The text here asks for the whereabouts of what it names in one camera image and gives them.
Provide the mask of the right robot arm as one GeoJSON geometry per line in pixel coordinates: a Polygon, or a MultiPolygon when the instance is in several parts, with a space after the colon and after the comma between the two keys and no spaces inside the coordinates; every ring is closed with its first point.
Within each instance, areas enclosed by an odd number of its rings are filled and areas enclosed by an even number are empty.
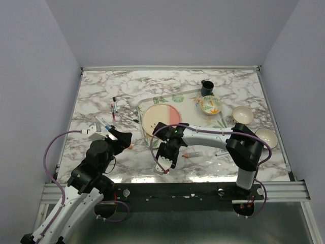
{"type": "Polygon", "coordinates": [[[232,128],[214,129],[187,123],[167,126],[159,122],[154,128],[153,137],[162,141],[157,153],[153,155],[155,173],[163,175],[175,168],[181,147],[199,145],[219,148],[226,150],[238,167],[235,196],[245,199],[251,195],[264,142],[245,125],[237,123],[232,128]]]}

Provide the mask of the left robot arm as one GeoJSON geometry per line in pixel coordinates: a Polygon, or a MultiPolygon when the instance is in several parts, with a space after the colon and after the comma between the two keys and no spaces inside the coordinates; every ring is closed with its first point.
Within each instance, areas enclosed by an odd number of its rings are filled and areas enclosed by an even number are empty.
{"type": "Polygon", "coordinates": [[[54,181],[61,198],[39,228],[24,235],[21,243],[67,243],[75,227],[95,205],[106,200],[119,204],[114,199],[114,182],[104,174],[116,155],[130,146],[132,133],[110,128],[103,134],[94,126],[79,133],[92,141],[86,157],[71,172],[66,187],[54,181]]]}

